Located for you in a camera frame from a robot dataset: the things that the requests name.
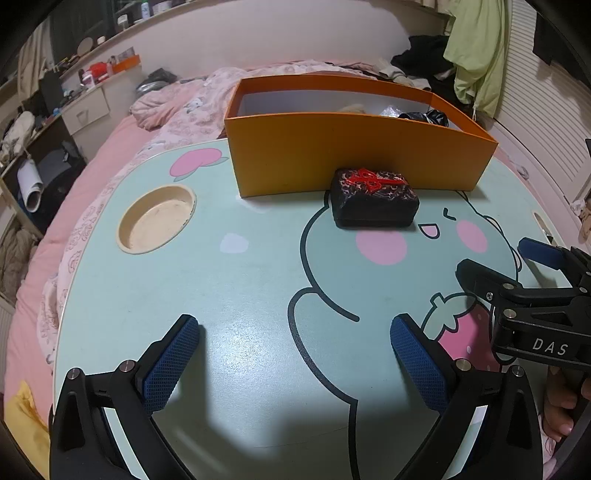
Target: drawer handle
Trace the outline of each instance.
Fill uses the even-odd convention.
[[[88,108],[86,110],[82,110],[76,114],[78,121],[81,125],[86,125],[88,123]]]

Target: metal screw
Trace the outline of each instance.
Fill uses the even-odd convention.
[[[80,369],[79,368],[72,368],[71,370],[68,371],[67,373],[67,377],[70,380],[74,380],[75,378],[78,378],[78,375],[80,375]]]
[[[133,370],[135,367],[135,362],[133,360],[125,360],[119,364],[119,370],[122,372],[129,372]]]
[[[511,367],[511,373],[516,377],[523,377],[525,375],[525,370],[519,365],[513,365]]]
[[[472,364],[465,358],[458,358],[456,360],[456,367],[458,367],[463,372],[468,372],[468,370],[472,368]]]

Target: finger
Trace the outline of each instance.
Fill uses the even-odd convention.
[[[550,403],[555,407],[572,410],[577,404],[577,394],[566,386],[566,378],[560,370],[553,373],[552,369],[548,369],[546,395]]]
[[[555,407],[549,402],[544,405],[544,420],[553,430],[568,435],[573,430],[573,419],[560,407]]]
[[[552,440],[554,440],[556,443],[562,440],[562,435],[556,430],[554,430],[550,425],[548,425],[546,418],[542,420],[542,428],[544,429],[546,435],[550,437]]]
[[[587,400],[591,400],[591,378],[588,378],[583,382],[583,386],[581,387],[581,394]]]

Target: blue textured pad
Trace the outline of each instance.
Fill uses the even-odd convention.
[[[445,379],[435,362],[400,317],[392,321],[390,342],[425,405],[443,414],[449,403]]]
[[[142,393],[148,415],[165,407],[198,344],[199,323],[191,318],[170,342],[144,381]]]
[[[531,238],[522,238],[517,245],[517,251],[523,258],[555,270],[560,270],[564,266],[564,255],[561,250]]]

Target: cartoon character print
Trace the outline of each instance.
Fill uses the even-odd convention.
[[[517,253],[497,222],[477,212],[464,193],[418,195],[409,228],[355,231],[336,227],[327,192],[300,241],[310,286],[291,299],[290,329],[312,373],[350,405],[349,462],[356,480],[395,478],[437,418],[392,350],[396,315],[410,314],[454,359],[491,371],[506,363],[490,349],[489,310],[462,292],[455,271],[470,258],[517,279]]]

